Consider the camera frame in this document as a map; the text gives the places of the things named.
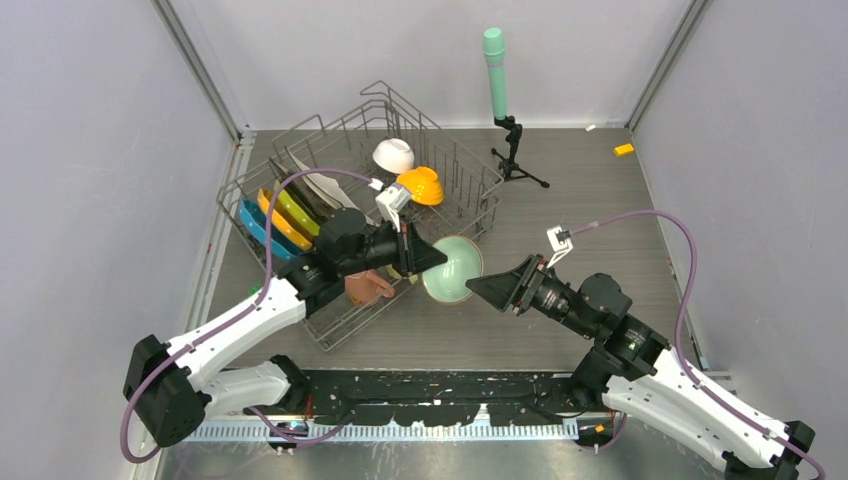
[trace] white bowl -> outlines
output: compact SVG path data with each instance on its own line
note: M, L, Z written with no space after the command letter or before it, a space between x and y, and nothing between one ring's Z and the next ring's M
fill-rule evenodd
M412 170L415 164L415 152L408 143L399 138L389 138L380 142L371 154L374 162L383 170L395 174Z

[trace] white robotic arm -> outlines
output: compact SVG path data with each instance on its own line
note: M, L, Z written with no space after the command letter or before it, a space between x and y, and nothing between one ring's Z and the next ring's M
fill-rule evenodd
M222 370L261 340L336 298L343 291L344 275L387 264L410 274L446 260L398 215L409 200L405 188L393 185L377 200L386 220L377 231L363 233L361 213L339 210L332 223L322 227L316 249L297 257L271 279L261 305L257 293L164 344L152 336L139 342L127 375L128 398L140 379L163 359L185 345L197 344L208 332L256 305L240 321L178 358L136 406L160 446L179 442L203 418L254 405L299 404L306 395L306 380L286 357L274 357L253 368ZM559 227L549 230L548 237L555 252L550 262L531 255L512 271L472 279L467 286L501 311L521 315L532 307L595 339L568 379L567 395L574 403L588 408L605 405L639 418L725 471L728 479L797 478L800 458L775 439L807 451L815 434L809 427L757 411L689 366L694 382L669 342L627 313L632 301L611 277L595 274L577 291L559 281L551 267L573 244L568 232ZM753 419L760 431L719 406L705 388Z
M207 418L251 405L273 405L288 392L291 384L286 373L270 361L253 368L221 370L269 335L306 318L306 303L297 294L287 280L272 278L261 306L176 361L178 368L189 372L188 381L194 391L210 397L205 406ZM194 344L201 335L255 304L258 298L259 293L251 295L202 327L172 338L168 341L168 354Z

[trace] white wall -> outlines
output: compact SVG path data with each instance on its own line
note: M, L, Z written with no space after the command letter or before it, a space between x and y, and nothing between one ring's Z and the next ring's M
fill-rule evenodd
M713 2L636 132L654 204L698 241L710 363L810 424L828 478L848 472L845 18L839 0Z
M175 0L254 129L331 120L382 79L443 125L490 125L483 31L504 30L525 125L623 125L689 0Z
M229 139L149 2L0 2L0 477L122 479L131 349L185 319Z

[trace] light green bowl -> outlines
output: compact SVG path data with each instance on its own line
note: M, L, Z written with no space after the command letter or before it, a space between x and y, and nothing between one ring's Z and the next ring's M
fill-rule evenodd
M458 235L439 239L433 244L448 261L421 274L421 282L433 300L447 305L463 302L472 295L465 286L471 278L483 275L483 254L471 240Z

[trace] metal wire rack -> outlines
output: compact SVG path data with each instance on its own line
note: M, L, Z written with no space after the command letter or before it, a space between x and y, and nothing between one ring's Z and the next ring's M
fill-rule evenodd
M263 268L265 248L237 220L241 197L254 200L260 188L273 188L281 171L299 171L304 164L306 168L344 168L389 185L394 182L395 175L382 170L371 159L377 144L387 138L406 141L415 152L416 166L428 166L439 174L445 191L444 202L435 207L410 202L402 212L415 222L426 240L434 242L447 235L463 235L476 240L492 228L503 182L498 171L385 82L374 82L359 93L365 101L336 120L325 123L320 115L313 115L276 136L272 140L275 154L271 158L221 188L218 206ZM375 222L381 220L374 200L376 192L351 177L335 179L366 216ZM282 266L282 262L275 259L274 268ZM381 274L389 278L386 272ZM346 296L341 296L303 323L312 338L329 352L414 288L406 279L392 283L396 292L392 298L378 297L357 308Z

